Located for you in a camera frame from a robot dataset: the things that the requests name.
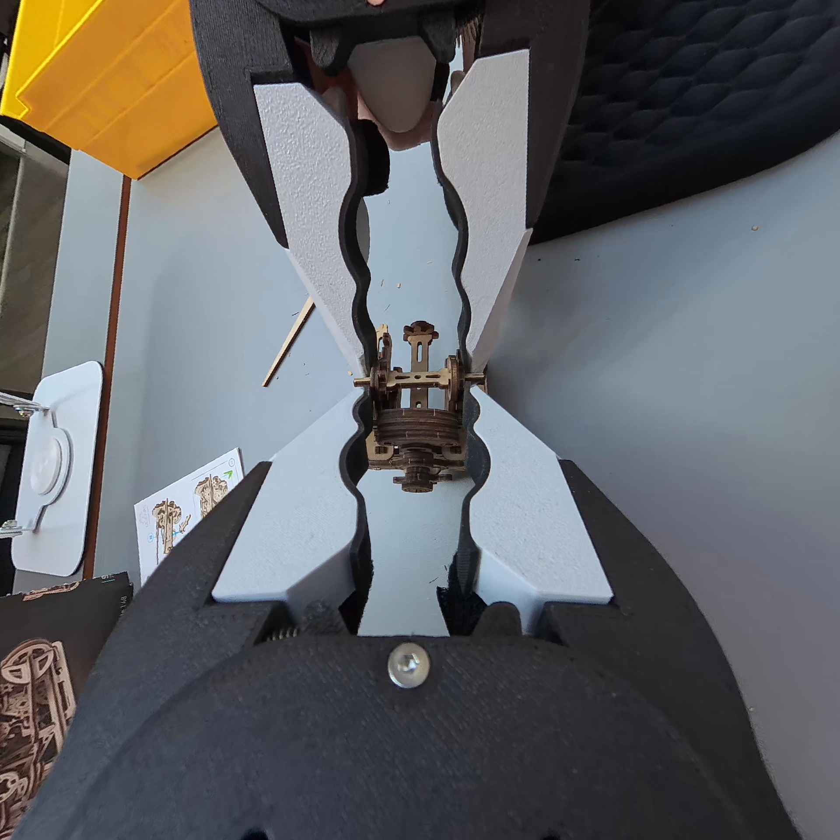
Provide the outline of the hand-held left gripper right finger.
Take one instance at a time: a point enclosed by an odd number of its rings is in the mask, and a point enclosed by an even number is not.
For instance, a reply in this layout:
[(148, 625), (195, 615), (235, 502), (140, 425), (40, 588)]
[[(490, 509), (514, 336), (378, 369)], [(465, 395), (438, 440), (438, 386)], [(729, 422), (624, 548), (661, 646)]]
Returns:
[(459, 587), (537, 625), (546, 602), (602, 605), (613, 590), (557, 455), (478, 387), (465, 397), (474, 486), (459, 533)]

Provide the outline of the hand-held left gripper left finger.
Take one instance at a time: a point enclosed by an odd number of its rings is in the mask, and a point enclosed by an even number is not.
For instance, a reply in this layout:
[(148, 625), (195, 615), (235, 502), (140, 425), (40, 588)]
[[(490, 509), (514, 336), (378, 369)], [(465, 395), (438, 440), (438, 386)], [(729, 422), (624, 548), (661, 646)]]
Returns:
[(358, 484), (369, 467), (371, 400), (355, 391), (271, 460), (213, 589), (219, 602), (325, 602), (359, 623), (373, 576)]

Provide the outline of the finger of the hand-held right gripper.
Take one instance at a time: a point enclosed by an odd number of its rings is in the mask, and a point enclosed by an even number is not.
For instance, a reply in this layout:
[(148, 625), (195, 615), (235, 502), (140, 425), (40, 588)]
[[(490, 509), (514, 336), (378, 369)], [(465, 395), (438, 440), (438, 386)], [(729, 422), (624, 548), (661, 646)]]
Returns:
[(290, 259), (352, 372), (369, 374), (375, 330), (371, 273), (360, 248), (364, 147), (346, 97), (300, 82), (254, 87)]
[(497, 342), (532, 230), (526, 226), (529, 50), (478, 58), (438, 121), (443, 174), (465, 210), (460, 281), (465, 350), (482, 371)]

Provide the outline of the wooden mechanical puzzle model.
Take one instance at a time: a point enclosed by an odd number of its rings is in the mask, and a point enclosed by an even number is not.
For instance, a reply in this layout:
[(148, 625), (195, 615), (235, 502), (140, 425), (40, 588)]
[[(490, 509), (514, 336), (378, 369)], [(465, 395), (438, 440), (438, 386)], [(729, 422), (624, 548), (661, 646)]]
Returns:
[(428, 350), (438, 332), (429, 322), (405, 326), (403, 337), (412, 349), (409, 371), (392, 367), (393, 341), (382, 324), (371, 374), (354, 384), (366, 388), (373, 402), (373, 429), (366, 440), (369, 467), (399, 470), (395, 484), (406, 492), (425, 493), (452, 480), (453, 471), (465, 470), (465, 385), (476, 383), (486, 390), (487, 374), (468, 373), (459, 354), (449, 355), (442, 369), (430, 371)]

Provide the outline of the grey desk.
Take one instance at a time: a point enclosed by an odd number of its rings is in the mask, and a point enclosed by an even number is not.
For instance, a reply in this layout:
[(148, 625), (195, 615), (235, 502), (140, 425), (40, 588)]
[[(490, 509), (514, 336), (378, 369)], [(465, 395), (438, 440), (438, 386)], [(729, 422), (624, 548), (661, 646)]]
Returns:
[[(667, 559), (725, 648), (804, 837), (838, 838), (838, 137), (530, 248), (493, 398)], [(131, 188), (95, 574), (139, 583), (133, 506), (346, 396), (218, 131)]]
[(120, 218), (129, 195), (120, 172), (84, 152), (71, 152), (42, 373), (87, 361), (100, 362), (103, 369), (87, 543), (76, 574), (87, 579), (95, 571), (115, 341), (110, 332), (119, 312), (118, 245), (124, 243)]

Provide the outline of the person's right hand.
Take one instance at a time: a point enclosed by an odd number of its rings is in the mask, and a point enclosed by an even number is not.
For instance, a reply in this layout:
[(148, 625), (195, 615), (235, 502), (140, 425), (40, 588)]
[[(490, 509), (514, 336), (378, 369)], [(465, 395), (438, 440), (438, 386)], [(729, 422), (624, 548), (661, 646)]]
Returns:
[(373, 112), (368, 108), (360, 91), (357, 92), (357, 102), (359, 118), (370, 120), (376, 125), (391, 151), (406, 151), (415, 148), (420, 144), (429, 142), (434, 116), (443, 107), (443, 103), (441, 101), (430, 101), (418, 123), (412, 129), (399, 133), (391, 129), (387, 129), (384, 124), (375, 117)]

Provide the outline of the yellow plastic bin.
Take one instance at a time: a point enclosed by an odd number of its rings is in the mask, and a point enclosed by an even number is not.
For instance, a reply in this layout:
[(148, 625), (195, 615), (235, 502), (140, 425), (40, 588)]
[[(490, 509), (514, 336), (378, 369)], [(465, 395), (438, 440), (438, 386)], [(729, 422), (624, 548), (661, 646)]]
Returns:
[(23, 1), (2, 114), (139, 179), (213, 130), (187, 1)]

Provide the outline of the illustrated instruction booklet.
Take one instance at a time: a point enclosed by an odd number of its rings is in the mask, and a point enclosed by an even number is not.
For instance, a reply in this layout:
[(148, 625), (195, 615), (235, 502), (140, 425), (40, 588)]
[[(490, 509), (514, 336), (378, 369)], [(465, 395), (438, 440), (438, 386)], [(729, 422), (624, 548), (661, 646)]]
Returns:
[(243, 476), (241, 453), (234, 448), (134, 505), (142, 585)]

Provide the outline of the thin wooden stick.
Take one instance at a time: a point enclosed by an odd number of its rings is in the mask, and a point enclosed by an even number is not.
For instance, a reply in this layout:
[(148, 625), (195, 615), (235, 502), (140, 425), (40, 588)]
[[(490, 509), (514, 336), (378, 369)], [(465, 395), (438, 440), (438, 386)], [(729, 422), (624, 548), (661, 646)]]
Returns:
[(315, 301), (312, 297), (308, 297), (300, 309), (299, 313), (297, 314), (296, 320), (292, 324), (289, 333), (287, 334), (286, 338), (283, 340), (282, 345), (280, 346), (280, 350), (278, 351), (276, 358), (273, 360), (264, 381), (262, 382), (262, 387), (268, 387), (275, 375), (277, 374), (282, 362), (287, 357), (289, 351), (293, 344), (297, 341), (297, 338), (302, 331), (303, 327), (307, 324), (310, 316), (312, 315), (315, 309)]

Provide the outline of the black puzzle packaging box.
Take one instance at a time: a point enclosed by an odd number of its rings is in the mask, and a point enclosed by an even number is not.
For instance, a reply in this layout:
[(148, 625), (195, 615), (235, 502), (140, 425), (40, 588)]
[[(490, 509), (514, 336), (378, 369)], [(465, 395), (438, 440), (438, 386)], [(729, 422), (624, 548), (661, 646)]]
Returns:
[(55, 765), (91, 668), (132, 596), (122, 572), (2, 597), (2, 839)]

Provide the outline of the white lamp base plate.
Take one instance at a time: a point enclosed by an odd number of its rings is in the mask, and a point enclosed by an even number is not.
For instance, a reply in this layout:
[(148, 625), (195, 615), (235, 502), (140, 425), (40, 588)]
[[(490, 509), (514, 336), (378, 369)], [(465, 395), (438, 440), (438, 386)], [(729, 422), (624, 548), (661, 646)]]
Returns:
[(101, 393), (89, 361), (43, 379), (34, 399), (1, 394), (28, 419), (16, 512), (2, 526), (17, 571), (67, 577), (82, 561)]

